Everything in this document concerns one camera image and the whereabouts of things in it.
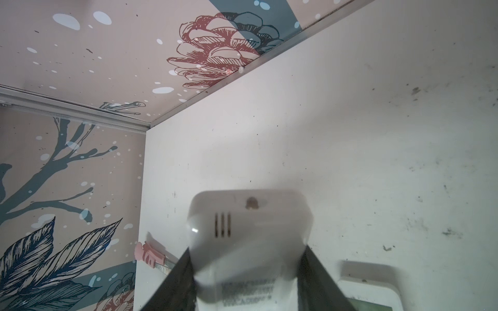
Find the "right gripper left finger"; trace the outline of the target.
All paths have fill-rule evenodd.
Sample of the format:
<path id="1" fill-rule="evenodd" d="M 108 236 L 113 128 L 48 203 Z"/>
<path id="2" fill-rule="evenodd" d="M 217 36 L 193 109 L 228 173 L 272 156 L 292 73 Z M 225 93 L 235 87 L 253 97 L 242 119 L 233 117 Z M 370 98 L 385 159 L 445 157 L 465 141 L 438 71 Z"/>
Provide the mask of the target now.
<path id="1" fill-rule="evenodd" d="M 195 311 L 197 292 L 189 249 L 142 307 L 144 311 Z"/>

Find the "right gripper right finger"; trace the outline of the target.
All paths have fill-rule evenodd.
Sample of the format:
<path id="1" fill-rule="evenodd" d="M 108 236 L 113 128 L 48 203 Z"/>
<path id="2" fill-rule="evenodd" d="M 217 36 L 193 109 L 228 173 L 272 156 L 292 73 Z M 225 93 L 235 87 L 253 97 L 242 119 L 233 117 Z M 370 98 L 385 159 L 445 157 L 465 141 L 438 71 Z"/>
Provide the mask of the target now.
<path id="1" fill-rule="evenodd" d="M 297 272 L 299 311 L 354 311 L 336 282 L 307 246 Z"/>

